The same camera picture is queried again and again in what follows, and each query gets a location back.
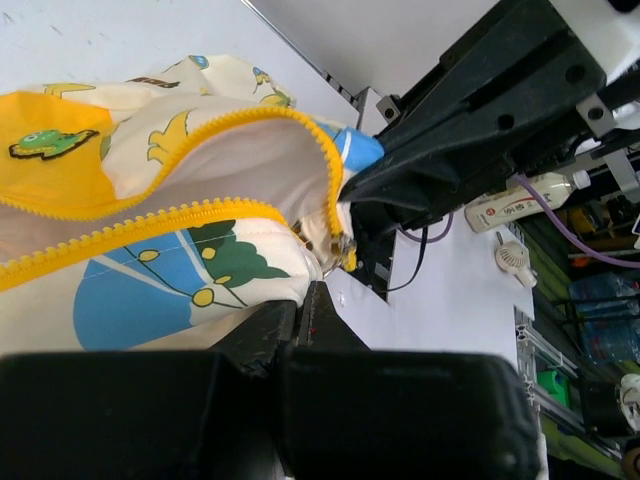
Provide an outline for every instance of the white wall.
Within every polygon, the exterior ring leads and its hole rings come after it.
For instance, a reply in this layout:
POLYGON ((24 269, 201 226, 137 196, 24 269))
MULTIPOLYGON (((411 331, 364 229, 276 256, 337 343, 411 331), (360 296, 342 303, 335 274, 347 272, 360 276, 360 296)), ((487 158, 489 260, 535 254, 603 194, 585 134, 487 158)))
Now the white wall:
POLYGON ((349 92, 403 94, 496 0, 248 0, 349 92))

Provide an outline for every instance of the bottle cap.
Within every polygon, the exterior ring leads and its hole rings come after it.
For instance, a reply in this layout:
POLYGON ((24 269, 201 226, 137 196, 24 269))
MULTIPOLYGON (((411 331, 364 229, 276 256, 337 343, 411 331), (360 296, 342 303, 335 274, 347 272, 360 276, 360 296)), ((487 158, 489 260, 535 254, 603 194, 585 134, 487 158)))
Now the bottle cap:
POLYGON ((576 184, 578 190, 582 190, 583 188, 591 186, 591 178, 589 178, 589 174, 584 170, 578 170, 573 174, 573 183, 576 184))

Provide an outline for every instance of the zipper pull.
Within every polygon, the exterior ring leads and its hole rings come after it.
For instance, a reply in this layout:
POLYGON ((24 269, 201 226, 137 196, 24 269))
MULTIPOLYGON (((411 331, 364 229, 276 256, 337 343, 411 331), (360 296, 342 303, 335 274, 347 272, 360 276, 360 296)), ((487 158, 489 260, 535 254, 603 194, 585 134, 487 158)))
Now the zipper pull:
POLYGON ((338 266, 347 272, 353 272, 356 269, 356 247, 355 240, 344 233, 333 237, 331 242, 331 251, 338 257, 338 266))

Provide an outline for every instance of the yellow zipper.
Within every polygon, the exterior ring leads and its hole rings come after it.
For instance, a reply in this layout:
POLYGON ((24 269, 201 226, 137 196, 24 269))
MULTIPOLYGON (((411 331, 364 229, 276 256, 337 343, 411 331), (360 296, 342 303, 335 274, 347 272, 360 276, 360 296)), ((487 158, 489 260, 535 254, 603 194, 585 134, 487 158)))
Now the yellow zipper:
MULTIPOLYGON (((36 211, 28 205, 7 198, 0 198, 0 203, 60 220, 94 220, 113 215, 134 207, 145 200, 167 178, 182 159, 205 140, 230 128, 270 118, 291 118, 298 121, 309 130, 320 145, 328 168, 329 185, 326 209, 327 221, 333 239, 332 247, 340 259, 340 264, 347 271, 353 270, 356 263, 355 244, 348 241, 347 236, 344 234, 337 212, 338 193, 342 184, 342 158, 340 152, 331 138, 316 125, 311 117, 286 107, 259 107, 232 112, 202 125, 190 133, 187 140, 172 152, 163 169, 144 193, 115 205, 107 205, 97 209, 92 208, 91 215, 86 212, 78 213, 78 211, 66 209, 53 212, 36 211)), ((256 217, 267 218, 283 225, 288 225, 284 217, 273 206, 248 199, 225 199, 224 201, 216 199, 213 202, 205 200, 201 204, 194 202, 190 207, 182 205, 179 209, 170 208, 168 212, 150 213, 146 218, 137 217, 135 220, 126 220, 124 224, 106 227, 102 232, 93 232, 90 236, 84 235, 80 240, 71 240, 69 243, 61 243, 57 247, 49 247, 44 252, 35 252, 30 256, 24 255, 19 260, 11 260, 6 266, 0 266, 0 291, 47 275, 93 256, 158 235, 206 223, 256 217)))

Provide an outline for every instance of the white bottle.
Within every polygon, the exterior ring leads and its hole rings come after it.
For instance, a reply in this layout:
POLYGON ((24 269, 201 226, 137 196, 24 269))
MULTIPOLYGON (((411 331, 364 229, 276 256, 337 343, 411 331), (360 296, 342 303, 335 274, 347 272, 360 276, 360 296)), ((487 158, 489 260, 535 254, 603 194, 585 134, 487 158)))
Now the white bottle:
MULTIPOLYGON (((584 170, 575 172, 571 179, 558 173, 545 173, 530 181, 552 209, 560 208, 575 190, 591 185, 589 174, 584 170)), ((529 192, 516 187, 470 203, 464 209, 464 216, 471 230, 480 233, 541 211, 542 207, 529 192)))

